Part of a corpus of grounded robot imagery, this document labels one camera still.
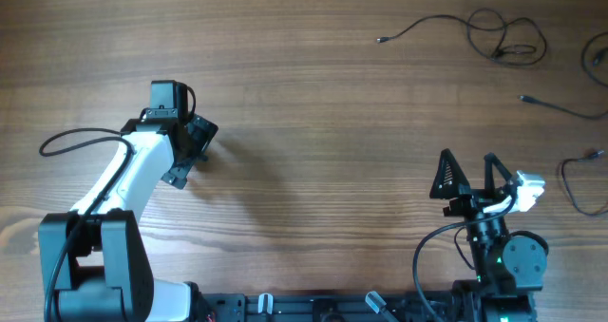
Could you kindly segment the thin black cable small plug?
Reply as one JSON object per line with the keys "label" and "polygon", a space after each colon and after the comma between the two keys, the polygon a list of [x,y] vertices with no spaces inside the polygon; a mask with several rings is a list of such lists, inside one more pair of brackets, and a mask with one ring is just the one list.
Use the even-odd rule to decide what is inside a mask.
{"label": "thin black cable small plug", "polygon": [[604,157],[605,151],[597,149],[584,156],[566,158],[558,167],[565,197],[577,213],[588,218],[607,217],[607,203],[593,202],[593,199],[599,198],[599,186],[583,173]]}

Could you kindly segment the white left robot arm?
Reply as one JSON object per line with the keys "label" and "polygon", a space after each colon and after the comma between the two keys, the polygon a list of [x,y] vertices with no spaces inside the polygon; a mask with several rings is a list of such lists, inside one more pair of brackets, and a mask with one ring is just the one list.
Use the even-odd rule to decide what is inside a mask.
{"label": "white left robot arm", "polygon": [[150,104],[98,142],[117,152],[91,190],[66,213],[39,225],[46,321],[213,321],[193,282],[153,276],[139,221],[159,181],[181,189],[218,127],[196,112],[184,83],[150,86]]}

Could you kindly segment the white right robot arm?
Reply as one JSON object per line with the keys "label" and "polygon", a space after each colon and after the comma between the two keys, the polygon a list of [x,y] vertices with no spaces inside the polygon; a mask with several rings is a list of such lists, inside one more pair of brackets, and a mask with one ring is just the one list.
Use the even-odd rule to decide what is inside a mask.
{"label": "white right robot arm", "polygon": [[511,232],[507,214],[526,213],[544,193],[545,180],[509,172],[492,153],[484,156],[484,187],[474,189],[450,150],[440,154],[429,197],[446,199],[447,218],[461,218],[474,280],[457,280],[450,299],[428,300],[437,321],[535,321],[533,293],[543,287],[548,243],[529,231]]}

